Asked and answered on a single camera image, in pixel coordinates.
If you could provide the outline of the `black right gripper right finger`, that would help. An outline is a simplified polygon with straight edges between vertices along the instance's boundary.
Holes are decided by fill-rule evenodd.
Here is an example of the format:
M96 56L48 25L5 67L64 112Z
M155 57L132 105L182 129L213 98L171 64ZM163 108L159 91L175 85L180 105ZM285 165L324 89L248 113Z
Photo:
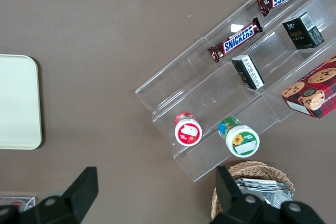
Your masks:
M216 186L223 212L211 223L324 223L307 204L286 201L277 209L251 194L243 194L225 166L216 168Z

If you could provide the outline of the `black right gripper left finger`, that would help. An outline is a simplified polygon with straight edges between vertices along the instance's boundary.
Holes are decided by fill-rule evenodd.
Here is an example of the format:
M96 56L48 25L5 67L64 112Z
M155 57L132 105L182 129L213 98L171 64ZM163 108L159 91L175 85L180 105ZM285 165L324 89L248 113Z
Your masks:
M1 206L1 223L81 223L98 192L97 168L86 167L61 196L47 197L24 212Z

